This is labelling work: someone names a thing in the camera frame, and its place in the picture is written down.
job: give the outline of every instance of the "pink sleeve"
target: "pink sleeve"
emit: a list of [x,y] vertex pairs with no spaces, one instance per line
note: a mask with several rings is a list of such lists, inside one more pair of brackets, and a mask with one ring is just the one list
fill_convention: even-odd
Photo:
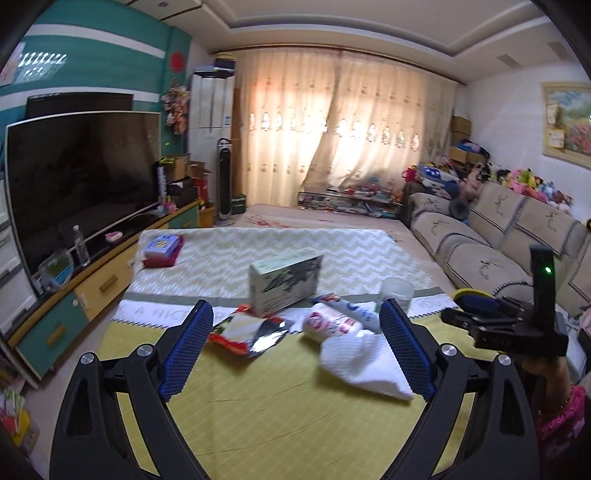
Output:
[[545,465],[556,460],[570,446],[585,425],[585,396],[585,389],[575,385],[573,398],[559,416],[544,420],[542,415],[538,415],[535,430],[543,470]]

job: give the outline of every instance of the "plush toy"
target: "plush toy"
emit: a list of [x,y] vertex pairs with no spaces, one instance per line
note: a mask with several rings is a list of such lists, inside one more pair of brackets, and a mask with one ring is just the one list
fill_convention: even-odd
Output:
[[556,189],[554,188],[554,183],[553,182],[548,182],[546,184],[544,184],[544,190],[543,192],[546,194],[546,196],[548,198],[552,198],[554,197],[554,192],[556,191]]
[[536,186],[534,173],[531,171],[530,168],[528,168],[527,170],[521,170],[517,175],[517,181],[519,183],[524,183],[528,187],[531,187],[533,189]]
[[543,203],[548,203],[548,197],[543,192],[538,192],[538,190],[533,189],[530,186],[524,187],[523,195],[527,197],[532,197],[533,199],[539,200]]

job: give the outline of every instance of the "wooden drawer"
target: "wooden drawer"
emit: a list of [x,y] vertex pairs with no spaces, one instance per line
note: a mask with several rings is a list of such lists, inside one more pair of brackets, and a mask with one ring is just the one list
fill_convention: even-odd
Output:
[[17,351],[41,378],[87,325],[78,299],[69,293],[18,342]]
[[197,207],[190,208],[186,212],[174,217],[168,222],[168,228],[198,228]]
[[74,289],[89,320],[93,320],[129,286],[137,249],[138,245],[134,244],[124,250]]

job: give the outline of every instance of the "blue gripper pad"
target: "blue gripper pad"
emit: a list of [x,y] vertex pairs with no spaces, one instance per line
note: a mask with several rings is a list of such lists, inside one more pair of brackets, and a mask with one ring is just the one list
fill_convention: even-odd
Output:
[[162,363],[158,394],[163,401],[168,402],[173,395],[182,392],[212,327],[213,309],[206,301],[197,311],[191,311],[182,325],[172,327],[184,330]]
[[413,332],[421,335],[429,348],[439,347],[435,338],[425,327],[412,324],[395,300],[382,303],[379,324],[412,391],[425,401],[431,400],[437,391],[436,367]]

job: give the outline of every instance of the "water bottle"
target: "water bottle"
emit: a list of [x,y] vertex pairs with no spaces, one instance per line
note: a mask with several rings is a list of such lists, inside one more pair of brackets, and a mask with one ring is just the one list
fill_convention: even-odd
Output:
[[76,254],[82,267],[86,267],[90,263],[90,255],[86,248],[86,241],[84,235],[80,231],[80,225],[74,225],[74,245],[76,247]]

